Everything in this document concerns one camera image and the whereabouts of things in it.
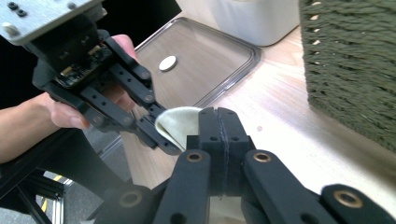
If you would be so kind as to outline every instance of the wicker basket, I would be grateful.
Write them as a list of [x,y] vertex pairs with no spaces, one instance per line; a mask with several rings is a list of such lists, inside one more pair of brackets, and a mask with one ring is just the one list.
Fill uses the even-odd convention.
[[300,0],[308,101],[396,152],[396,0]]

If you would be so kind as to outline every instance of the white cloth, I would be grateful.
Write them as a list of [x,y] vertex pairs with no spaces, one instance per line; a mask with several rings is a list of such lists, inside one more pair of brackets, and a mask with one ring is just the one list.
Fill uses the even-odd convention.
[[155,129],[180,150],[185,151],[187,135],[198,135],[198,113],[201,110],[193,106],[165,110],[155,120]]

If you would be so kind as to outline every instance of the table surface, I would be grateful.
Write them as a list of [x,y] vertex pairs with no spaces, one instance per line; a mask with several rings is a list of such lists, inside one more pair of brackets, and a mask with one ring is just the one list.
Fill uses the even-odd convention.
[[[396,155],[309,105],[299,27],[262,48],[259,64],[213,106],[236,112],[256,148],[275,153],[306,188],[349,185],[396,217]],[[177,157],[121,136],[136,184],[153,188],[171,175]]]

